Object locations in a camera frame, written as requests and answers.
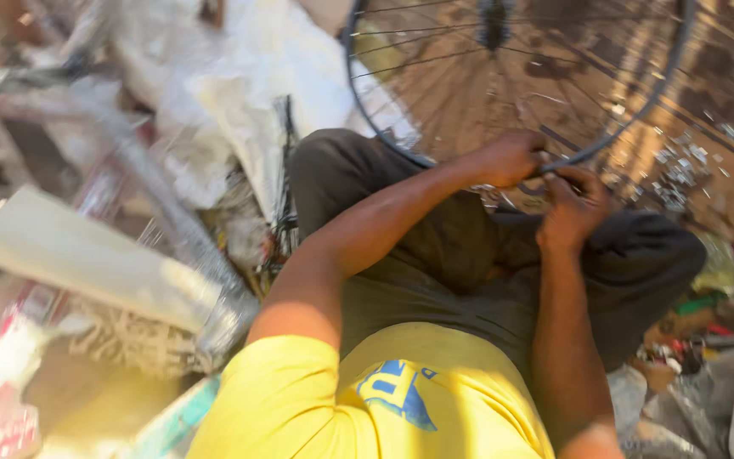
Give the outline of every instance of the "yellow t-shirt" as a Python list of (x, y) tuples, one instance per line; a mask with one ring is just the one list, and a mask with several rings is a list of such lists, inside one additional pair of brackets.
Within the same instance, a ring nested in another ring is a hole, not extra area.
[(339, 353), (307, 337), (255, 341), (223, 372), (197, 458), (553, 459), (523, 378), (486, 340), (403, 323)]

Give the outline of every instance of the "pile of junk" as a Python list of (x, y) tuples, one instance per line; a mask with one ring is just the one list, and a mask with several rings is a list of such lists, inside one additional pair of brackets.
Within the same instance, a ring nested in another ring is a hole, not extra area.
[[(298, 244), (292, 148), (374, 135), (349, 5), (300, 3), (0, 0), (0, 457), (188, 450)], [(705, 244), (608, 376), (629, 457), (734, 457), (734, 246)]]

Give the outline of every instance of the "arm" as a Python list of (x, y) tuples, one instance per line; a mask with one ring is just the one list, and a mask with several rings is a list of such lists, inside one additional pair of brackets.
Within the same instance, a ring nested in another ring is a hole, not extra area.
[(542, 285), (532, 360), (535, 399), (560, 457), (621, 457), (613, 406), (588, 318), (579, 256), (608, 214), (609, 197), (591, 172), (575, 167), (546, 176), (554, 207), (537, 234)]
[(393, 184), (342, 212), (291, 256), (263, 302), (247, 343), (278, 335), (313, 337), (338, 349), (345, 279), (387, 255), (403, 235), (466, 186), (508, 187), (539, 165), (542, 137), (515, 131), (455, 161)]

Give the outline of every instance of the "blue print on shirt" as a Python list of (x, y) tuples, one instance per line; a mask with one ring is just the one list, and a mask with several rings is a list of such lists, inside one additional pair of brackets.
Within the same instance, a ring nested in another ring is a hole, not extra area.
[[(407, 422), (427, 432), (438, 429), (426, 412), (421, 395), (415, 387), (418, 371), (407, 367), (404, 360), (387, 360), (372, 370), (356, 387), (356, 392), (365, 403), (376, 403)], [(420, 374), (432, 379), (436, 374), (429, 368), (422, 368)]]

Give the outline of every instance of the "bicycle wheel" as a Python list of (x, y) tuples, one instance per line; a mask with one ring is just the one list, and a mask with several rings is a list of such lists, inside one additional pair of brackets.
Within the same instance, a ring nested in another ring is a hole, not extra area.
[(694, 15), (695, 0), (358, 0), (343, 42), (356, 105), (398, 153), (430, 167), (529, 128), (564, 158), (547, 172), (647, 114)]

